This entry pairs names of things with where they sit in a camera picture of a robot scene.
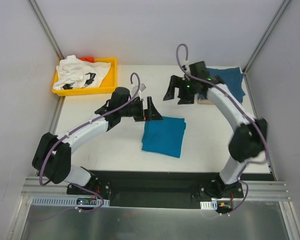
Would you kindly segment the teal blue t-shirt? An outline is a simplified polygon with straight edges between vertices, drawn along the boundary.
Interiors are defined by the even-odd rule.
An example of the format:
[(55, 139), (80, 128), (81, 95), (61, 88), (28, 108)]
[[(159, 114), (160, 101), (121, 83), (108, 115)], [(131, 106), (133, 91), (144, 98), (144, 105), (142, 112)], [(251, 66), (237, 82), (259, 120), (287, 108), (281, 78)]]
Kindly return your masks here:
[(142, 150), (179, 158), (186, 122), (184, 118), (165, 116), (163, 120), (147, 121), (144, 125)]

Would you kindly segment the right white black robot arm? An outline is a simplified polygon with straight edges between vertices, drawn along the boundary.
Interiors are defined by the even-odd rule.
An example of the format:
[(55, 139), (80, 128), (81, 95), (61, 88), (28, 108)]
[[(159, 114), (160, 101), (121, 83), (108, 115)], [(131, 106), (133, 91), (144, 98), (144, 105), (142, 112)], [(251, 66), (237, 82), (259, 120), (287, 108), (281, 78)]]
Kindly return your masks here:
[(183, 65), (182, 77), (172, 75), (164, 101), (175, 98), (178, 104), (193, 104), (195, 95), (202, 94), (211, 101), (230, 124), (233, 135), (228, 144), (229, 159), (211, 187), (205, 189), (211, 196), (227, 197), (238, 183), (240, 175), (249, 164), (266, 150), (268, 123), (249, 114), (232, 95), (226, 82), (219, 75), (210, 75), (204, 61)]

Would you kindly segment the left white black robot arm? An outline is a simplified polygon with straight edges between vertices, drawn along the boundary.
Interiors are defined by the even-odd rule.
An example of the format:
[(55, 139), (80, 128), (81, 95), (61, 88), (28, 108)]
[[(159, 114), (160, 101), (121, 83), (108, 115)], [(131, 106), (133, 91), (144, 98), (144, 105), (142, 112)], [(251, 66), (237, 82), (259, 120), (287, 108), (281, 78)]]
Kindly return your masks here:
[(152, 98), (147, 97), (147, 108), (138, 93), (131, 95), (125, 87), (117, 87), (103, 106), (91, 118), (63, 134), (45, 133), (38, 144), (32, 166), (39, 172), (39, 183), (77, 185), (89, 195), (95, 191), (96, 178), (87, 169), (72, 164), (72, 154), (94, 137), (110, 131), (122, 118), (135, 122), (162, 121), (163, 116), (155, 108)]

